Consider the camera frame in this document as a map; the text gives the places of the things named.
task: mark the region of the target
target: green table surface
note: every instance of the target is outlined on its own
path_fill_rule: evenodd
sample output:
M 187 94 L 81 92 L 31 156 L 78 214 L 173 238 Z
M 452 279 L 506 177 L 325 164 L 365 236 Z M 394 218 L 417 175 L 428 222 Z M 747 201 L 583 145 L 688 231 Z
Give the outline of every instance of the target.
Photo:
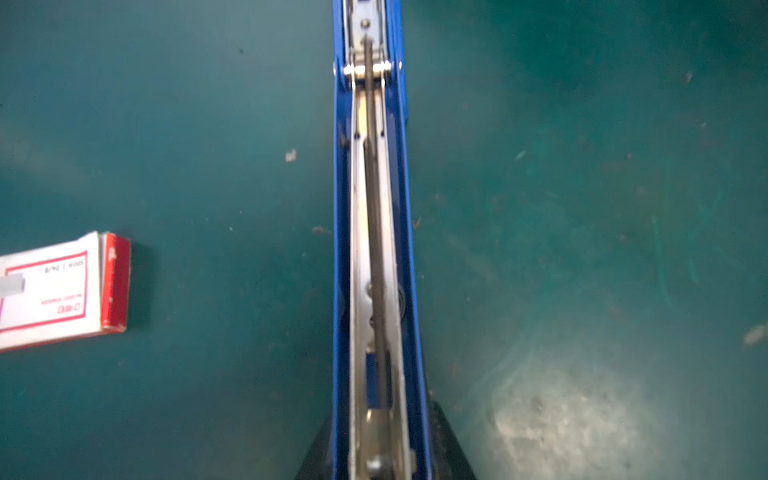
M 0 478 L 293 477 L 330 409 L 330 16 L 0 4 L 0 253 L 134 241 L 125 334 L 0 355 Z M 403 16 L 426 374 L 479 478 L 766 478 L 764 5 Z

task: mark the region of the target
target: red and white box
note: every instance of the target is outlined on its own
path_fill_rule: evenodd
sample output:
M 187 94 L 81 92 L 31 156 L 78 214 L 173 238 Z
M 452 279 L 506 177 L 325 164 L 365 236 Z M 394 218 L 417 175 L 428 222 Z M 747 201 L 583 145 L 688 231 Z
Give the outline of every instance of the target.
M 130 279 L 114 233 L 0 257 L 0 352 L 124 332 Z

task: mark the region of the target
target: teal background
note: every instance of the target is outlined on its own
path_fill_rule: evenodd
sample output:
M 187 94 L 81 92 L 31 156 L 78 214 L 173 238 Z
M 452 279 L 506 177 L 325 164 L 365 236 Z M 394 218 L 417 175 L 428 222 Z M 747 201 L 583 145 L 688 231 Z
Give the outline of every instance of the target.
M 0 355 L 0 478 L 293 477 L 330 408 L 329 9 L 0 5 L 0 253 L 134 241 L 125 334 Z M 426 374 L 479 478 L 765 478 L 765 5 L 403 18 Z

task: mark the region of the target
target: dark metal rod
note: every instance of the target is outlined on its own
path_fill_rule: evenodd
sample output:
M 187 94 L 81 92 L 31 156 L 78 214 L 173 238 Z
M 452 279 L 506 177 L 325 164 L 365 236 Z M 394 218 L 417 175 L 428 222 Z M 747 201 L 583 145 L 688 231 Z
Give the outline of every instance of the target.
M 392 477 L 392 441 L 389 427 L 389 396 L 387 395 L 386 322 L 384 307 L 384 249 L 382 245 L 382 205 L 379 196 L 379 154 L 376 148 L 376 103 L 373 98 L 373 41 L 370 37 L 362 40 L 366 66 L 366 113 L 368 132 L 362 143 L 366 166 L 366 203 L 368 206 L 368 239 L 371 262 L 371 300 L 373 302 L 373 342 L 376 348 L 376 385 L 378 386 L 379 407 L 384 410 L 381 430 L 382 472 L 377 478 Z

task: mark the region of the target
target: red border line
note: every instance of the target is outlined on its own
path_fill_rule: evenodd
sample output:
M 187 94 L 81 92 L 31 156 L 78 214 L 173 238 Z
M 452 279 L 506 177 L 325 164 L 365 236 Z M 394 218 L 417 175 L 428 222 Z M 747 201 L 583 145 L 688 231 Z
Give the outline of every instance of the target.
M 65 318 L 53 319 L 53 320 L 41 320 L 35 323 L 27 323 L 26 325 L 12 326 L 7 329 L 0 328 L 0 333 L 11 332 L 13 330 L 34 328 L 36 326 L 51 325 L 52 323 L 68 322 L 70 320 L 77 320 L 85 317 L 85 312 L 88 308 L 88 251 L 82 253 L 75 253 L 74 255 L 67 255 L 66 257 L 59 257 L 50 260 L 41 260 L 39 262 L 27 263 L 26 265 L 12 266 L 5 269 L 5 275 L 13 270 L 20 270 L 22 268 L 29 268 L 32 266 L 43 265 L 44 263 L 61 262 L 62 260 L 69 260 L 71 258 L 82 257 L 85 255 L 85 290 L 83 294 L 83 313 L 76 316 L 67 316 Z M 0 314 L 2 314 L 3 299 L 0 299 Z

